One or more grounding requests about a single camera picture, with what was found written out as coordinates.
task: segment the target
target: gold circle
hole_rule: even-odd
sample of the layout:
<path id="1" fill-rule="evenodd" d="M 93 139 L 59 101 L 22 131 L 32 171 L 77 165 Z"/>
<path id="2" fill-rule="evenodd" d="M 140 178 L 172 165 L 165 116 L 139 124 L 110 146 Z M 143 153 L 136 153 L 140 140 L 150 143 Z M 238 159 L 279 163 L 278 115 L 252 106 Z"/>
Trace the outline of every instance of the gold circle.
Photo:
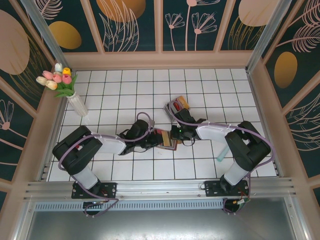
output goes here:
<path id="1" fill-rule="evenodd" d="M 242 0 L 239 5 L 240 21 L 250 27 L 260 27 L 268 23 L 279 0 Z"/>
<path id="2" fill-rule="evenodd" d="M 109 19 L 116 22 L 129 22 L 130 18 L 125 17 L 126 13 L 123 3 L 127 10 L 132 10 L 135 18 L 139 18 L 146 9 L 146 0 L 96 0 L 100 10 Z"/>
<path id="3" fill-rule="evenodd" d="M 281 53 L 275 63 L 274 80 L 279 88 L 285 89 L 294 80 L 298 69 L 296 56 L 288 51 Z"/>
<path id="4" fill-rule="evenodd" d="M 65 21 L 55 21 L 49 25 L 56 42 L 65 49 L 80 47 L 82 40 L 80 33 L 74 26 Z"/>
<path id="5" fill-rule="evenodd" d="M 0 69 L 11 75 L 21 74 L 30 56 L 28 35 L 10 14 L 0 10 Z"/>

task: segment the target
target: metal base plate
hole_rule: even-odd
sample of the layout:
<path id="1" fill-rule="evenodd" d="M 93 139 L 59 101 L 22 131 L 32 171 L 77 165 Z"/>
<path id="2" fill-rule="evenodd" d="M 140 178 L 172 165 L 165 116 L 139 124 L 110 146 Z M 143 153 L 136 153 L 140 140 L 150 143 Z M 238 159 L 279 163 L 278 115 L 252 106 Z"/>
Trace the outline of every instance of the metal base plate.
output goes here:
<path id="1" fill-rule="evenodd" d="M 117 192 L 117 183 L 116 182 L 103 182 L 101 183 L 99 194 L 98 196 L 104 197 L 104 198 L 111 198 L 114 199 L 116 197 Z M 96 197 L 93 197 L 86 193 L 76 182 L 72 184 L 72 199 L 95 199 Z"/>
<path id="2" fill-rule="evenodd" d="M 230 196 L 241 196 L 241 191 L 246 195 L 249 194 L 248 182 L 241 180 L 230 193 L 225 193 L 220 187 L 220 180 L 205 181 L 204 182 L 205 195 L 207 197 L 230 197 Z"/>

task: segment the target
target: gray floor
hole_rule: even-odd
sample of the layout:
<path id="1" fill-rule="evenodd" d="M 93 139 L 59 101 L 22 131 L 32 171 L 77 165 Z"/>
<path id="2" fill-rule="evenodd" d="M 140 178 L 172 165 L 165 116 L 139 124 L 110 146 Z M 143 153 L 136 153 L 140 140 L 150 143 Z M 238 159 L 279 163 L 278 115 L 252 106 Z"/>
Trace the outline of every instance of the gray floor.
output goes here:
<path id="1" fill-rule="evenodd" d="M 234 215 L 215 210 L 36 212 L 28 240 L 294 240 L 284 201 L 253 199 Z"/>

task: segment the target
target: wallpaper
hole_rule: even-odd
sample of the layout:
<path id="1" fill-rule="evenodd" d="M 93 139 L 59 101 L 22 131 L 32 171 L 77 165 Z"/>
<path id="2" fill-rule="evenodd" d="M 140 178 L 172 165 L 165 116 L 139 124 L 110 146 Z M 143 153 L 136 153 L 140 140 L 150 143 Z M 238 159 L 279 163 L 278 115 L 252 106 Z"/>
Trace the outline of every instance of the wallpaper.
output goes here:
<path id="1" fill-rule="evenodd" d="M 0 77 L 34 109 L 44 87 L 36 77 L 52 66 L 8 0 L 0 4 Z"/>
<path id="2" fill-rule="evenodd" d="M 62 52 L 97 52 L 80 0 L 34 0 L 34 3 Z"/>
<path id="3" fill-rule="evenodd" d="M 5 203 L 6 196 L 7 196 L 7 193 L 5 191 L 0 191 L 0 213 L 1 213 L 2 206 Z"/>
<path id="4" fill-rule="evenodd" d="M 272 43 L 274 42 L 275 37 L 278 35 L 280 29 L 282 28 L 285 21 L 287 20 L 287 17 L 289 16 L 289 14 L 290 14 L 292 8 L 295 6 L 296 2 L 297 2 L 297 0 L 292 0 L 292 2 L 290 3 L 288 10 L 286 11 L 284 17 L 282 18 L 279 26 L 277 27 L 276 31 L 274 32 L 274 34 L 272 36 L 272 38 L 270 39 L 269 44 L 266 46 L 265 50 L 263 51 L 262 58 L 264 58 L 265 55 L 267 54 L 267 52 L 269 51 L 269 48 L 271 47 Z"/>
<path id="5" fill-rule="evenodd" d="M 12 180 L 33 120 L 0 90 L 0 179 Z"/>
<path id="6" fill-rule="evenodd" d="M 320 187 L 314 188 L 313 193 L 320 207 Z"/>
<path id="7" fill-rule="evenodd" d="M 225 0 L 164 0 L 163 51 L 212 51 Z"/>
<path id="8" fill-rule="evenodd" d="M 320 84 L 286 116 L 309 178 L 320 174 Z"/>
<path id="9" fill-rule="evenodd" d="M 106 52 L 156 50 L 153 0 L 90 0 Z"/>
<path id="10" fill-rule="evenodd" d="M 236 0 L 220 50 L 253 50 L 278 0 Z"/>
<path id="11" fill-rule="evenodd" d="M 320 70 L 320 1 L 306 0 L 265 64 L 284 107 Z"/>

